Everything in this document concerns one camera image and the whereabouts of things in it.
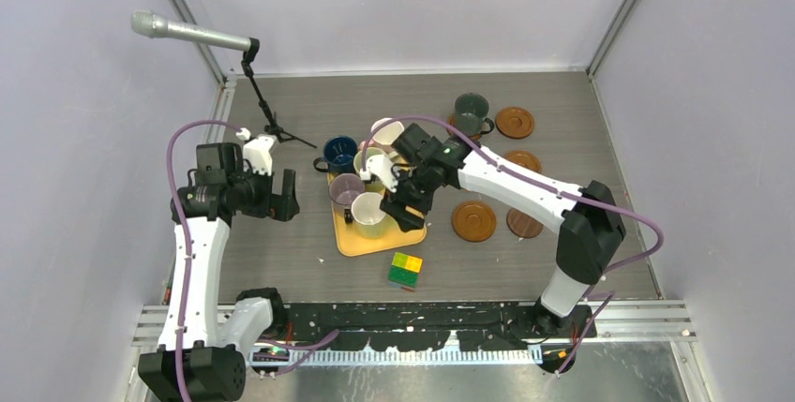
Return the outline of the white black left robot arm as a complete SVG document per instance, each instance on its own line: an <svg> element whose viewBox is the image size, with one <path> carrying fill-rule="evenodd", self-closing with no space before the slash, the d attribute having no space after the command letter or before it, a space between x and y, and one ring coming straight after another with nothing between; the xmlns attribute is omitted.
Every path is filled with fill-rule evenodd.
<svg viewBox="0 0 795 402"><path fill-rule="evenodd" d="M138 362L140 378L161 401L238 400L254 343L286 332L288 313L275 288L242 291L232 314L218 319L221 263L233 217L286 222L300 211L295 171L284 170L282 189L272 190L275 146L269 135L243 145L199 145L187 185L176 191L170 306L156 351Z"/></svg>

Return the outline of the dark grey green mug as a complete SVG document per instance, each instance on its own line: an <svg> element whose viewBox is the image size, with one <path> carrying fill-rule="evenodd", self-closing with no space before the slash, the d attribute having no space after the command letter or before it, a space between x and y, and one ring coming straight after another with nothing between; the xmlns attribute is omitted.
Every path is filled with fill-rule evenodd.
<svg viewBox="0 0 795 402"><path fill-rule="evenodd" d="M488 118L489 103L485 97L477 93L460 95L454 103L453 114L465 135L481 133L486 135L495 128L494 122Z"/></svg>

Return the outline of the yellow plastic tray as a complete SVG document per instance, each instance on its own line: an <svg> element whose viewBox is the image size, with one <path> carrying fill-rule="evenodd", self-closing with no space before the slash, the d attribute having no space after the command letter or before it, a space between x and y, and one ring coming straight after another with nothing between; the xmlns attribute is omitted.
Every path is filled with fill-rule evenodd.
<svg viewBox="0 0 795 402"><path fill-rule="evenodd" d="M328 189L331 180L328 178ZM397 223L384 237L367 239L358 234L354 223L346 224L343 216L336 213L332 206L332 219L338 251L346 257L358 257L371 253L382 252L404 246L414 246L421 243L427 235L427 229L420 231L402 232Z"/></svg>

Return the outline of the dark walnut wooden coaster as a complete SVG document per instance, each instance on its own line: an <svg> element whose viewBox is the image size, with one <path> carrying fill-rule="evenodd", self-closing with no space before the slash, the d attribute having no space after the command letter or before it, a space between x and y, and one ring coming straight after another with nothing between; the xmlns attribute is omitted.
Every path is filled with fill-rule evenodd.
<svg viewBox="0 0 795 402"><path fill-rule="evenodd" d="M508 229L519 238L534 238L544 229L544 225L532 216L517 209L510 209L506 215Z"/></svg>

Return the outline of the yellow-green faceted mug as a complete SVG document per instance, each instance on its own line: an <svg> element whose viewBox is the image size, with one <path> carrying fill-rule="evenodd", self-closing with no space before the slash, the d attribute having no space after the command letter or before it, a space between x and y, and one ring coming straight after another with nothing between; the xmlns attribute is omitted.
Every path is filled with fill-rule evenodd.
<svg viewBox="0 0 795 402"><path fill-rule="evenodd" d="M383 194L365 192L356 197L351 205L354 228L364 238L384 237L396 226L395 219L381 209Z"/></svg>

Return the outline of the brown wooden coaster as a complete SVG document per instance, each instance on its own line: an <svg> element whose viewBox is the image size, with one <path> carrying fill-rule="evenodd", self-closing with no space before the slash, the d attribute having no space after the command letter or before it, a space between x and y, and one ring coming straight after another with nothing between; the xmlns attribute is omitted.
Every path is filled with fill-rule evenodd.
<svg viewBox="0 0 795 402"><path fill-rule="evenodd" d="M540 160L534 154L528 151L513 150L505 153L502 157L530 171L536 173L540 173L542 171L542 164Z"/></svg>
<svg viewBox="0 0 795 402"><path fill-rule="evenodd" d="M465 201L452 212L451 224L456 235L472 243L489 239L497 227L494 211L481 201Z"/></svg>
<svg viewBox="0 0 795 402"><path fill-rule="evenodd" d="M494 122L501 134L513 140L529 137L535 128L533 115L528 110L516 106L500 110Z"/></svg>
<svg viewBox="0 0 795 402"><path fill-rule="evenodd" d="M447 118L447 124L449 125L449 128L447 128L447 129L446 129L446 132L447 132L447 134L448 134L449 136L452 136L452 137L456 137L456 136L457 136L457 134L454 132L454 129L455 129L455 130L458 130L458 131L460 131L461 133L464 133L464 130L463 130L463 128L462 128L462 127L459 127L459 126L457 125L457 123L456 123L456 121L455 121L455 116L454 116L454 114L453 114L453 113L451 113L451 114L448 116L448 118ZM469 136L468 136L468 138L469 138L471 141L475 141L475 142L478 142L478 141L480 141L480 140L481 140L481 137L482 137L482 134L481 134L481 133L472 134L472 135L469 135Z"/></svg>

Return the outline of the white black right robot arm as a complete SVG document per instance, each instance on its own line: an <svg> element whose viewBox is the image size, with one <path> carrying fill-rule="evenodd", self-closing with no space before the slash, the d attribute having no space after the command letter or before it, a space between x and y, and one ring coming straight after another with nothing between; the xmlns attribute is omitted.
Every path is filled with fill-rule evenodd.
<svg viewBox="0 0 795 402"><path fill-rule="evenodd" d="M558 237L556 268L536 300L531 324L542 336L559 336L572 311L608 268L626 236L611 190L592 181L578 186L510 162L455 131L446 141L409 125L392 143L403 164L388 158L360 162L365 180L386 189L380 204L402 231L425 225L443 186L482 194L530 216Z"/></svg>

